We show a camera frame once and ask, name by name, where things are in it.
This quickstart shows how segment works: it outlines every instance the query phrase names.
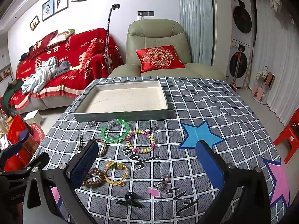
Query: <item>red round mat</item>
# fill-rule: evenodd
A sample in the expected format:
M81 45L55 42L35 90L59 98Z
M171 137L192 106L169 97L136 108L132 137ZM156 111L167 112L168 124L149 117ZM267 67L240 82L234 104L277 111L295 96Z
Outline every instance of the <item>red round mat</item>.
M40 144L42 142L42 140L44 139L43 130L37 124L31 124L30 127L32 129L32 137L38 144Z

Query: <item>screw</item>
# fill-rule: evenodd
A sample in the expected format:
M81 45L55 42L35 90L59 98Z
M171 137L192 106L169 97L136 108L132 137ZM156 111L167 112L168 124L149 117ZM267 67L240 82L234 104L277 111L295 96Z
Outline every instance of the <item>screw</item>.
M229 162L227 166L229 169L234 169L236 167L232 162Z
M66 163L62 163L59 165L59 169L65 169L66 168Z
M38 171L38 167L34 167L33 169L32 169L32 172L37 172Z
M260 167L255 167L255 171L258 172L258 173L261 173L262 169Z

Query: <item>yellow hair tie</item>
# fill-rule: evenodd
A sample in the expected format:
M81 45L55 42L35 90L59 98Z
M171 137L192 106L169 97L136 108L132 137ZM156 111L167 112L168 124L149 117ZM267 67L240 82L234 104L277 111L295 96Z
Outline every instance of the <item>yellow hair tie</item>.
M107 181L108 183L112 184L112 185L117 185L117 186L121 186L121 187L123 187L123 186L124 186L124 181L125 181L125 179L126 179L126 177L127 177L127 174L128 174L128 169L127 169L127 167L126 167L124 164L122 164L121 162L116 163L116 162L114 162L114 161L110 161L110 162L108 162L108 163L106 164L106 166L107 166L107 168L105 168L105 170L104 170L104 177L105 177L106 181ZM108 171L109 169L113 169L113 168L118 168L118 169L123 169L123 168L124 168L124 169L125 169L125 173L123 174L123 176L122 176L122 178L121 178L120 181L111 181L111 180L108 179L108 177L106 176L107 171Z

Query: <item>green leather armchair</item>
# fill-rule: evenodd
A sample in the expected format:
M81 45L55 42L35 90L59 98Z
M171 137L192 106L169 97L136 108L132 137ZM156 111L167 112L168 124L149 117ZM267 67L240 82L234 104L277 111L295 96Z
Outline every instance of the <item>green leather armchair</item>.
M136 50L173 45L186 68L157 69L140 73L141 63ZM225 80L215 68L191 62L190 50L183 27L168 19L144 19L129 26L127 35L127 64L117 67L109 76L169 76Z

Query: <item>white stool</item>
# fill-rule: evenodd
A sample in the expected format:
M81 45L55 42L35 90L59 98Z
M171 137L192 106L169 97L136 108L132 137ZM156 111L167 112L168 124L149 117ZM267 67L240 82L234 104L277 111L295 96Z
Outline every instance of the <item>white stool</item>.
M26 117L24 118L27 124L33 124L36 123L37 125L41 126L41 122L44 121L44 119L39 114L38 110L34 110L32 112L29 112Z

